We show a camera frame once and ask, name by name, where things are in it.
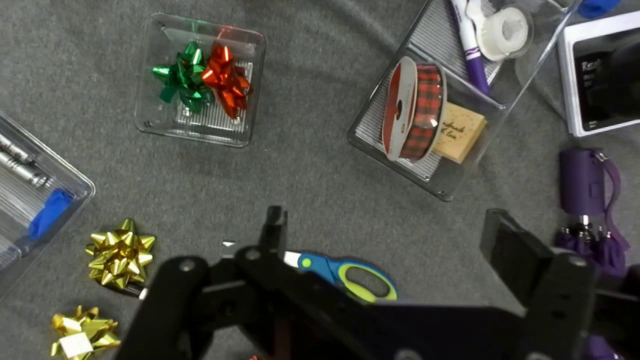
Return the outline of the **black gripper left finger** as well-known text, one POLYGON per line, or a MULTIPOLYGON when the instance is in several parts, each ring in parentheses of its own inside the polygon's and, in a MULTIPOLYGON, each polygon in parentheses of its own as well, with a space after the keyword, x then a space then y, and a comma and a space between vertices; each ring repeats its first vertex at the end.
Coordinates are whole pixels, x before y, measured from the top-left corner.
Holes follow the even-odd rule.
POLYGON ((271 207, 259 239, 259 247, 275 258, 283 258, 287 251, 289 213, 283 207, 271 207))

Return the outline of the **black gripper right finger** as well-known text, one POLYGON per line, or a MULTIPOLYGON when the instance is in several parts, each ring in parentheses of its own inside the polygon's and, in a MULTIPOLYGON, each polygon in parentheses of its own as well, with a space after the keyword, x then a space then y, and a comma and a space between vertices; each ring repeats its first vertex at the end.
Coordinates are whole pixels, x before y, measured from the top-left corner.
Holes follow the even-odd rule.
POLYGON ((519 301, 530 301, 554 252, 523 228, 506 211, 485 216, 480 252, 519 301))

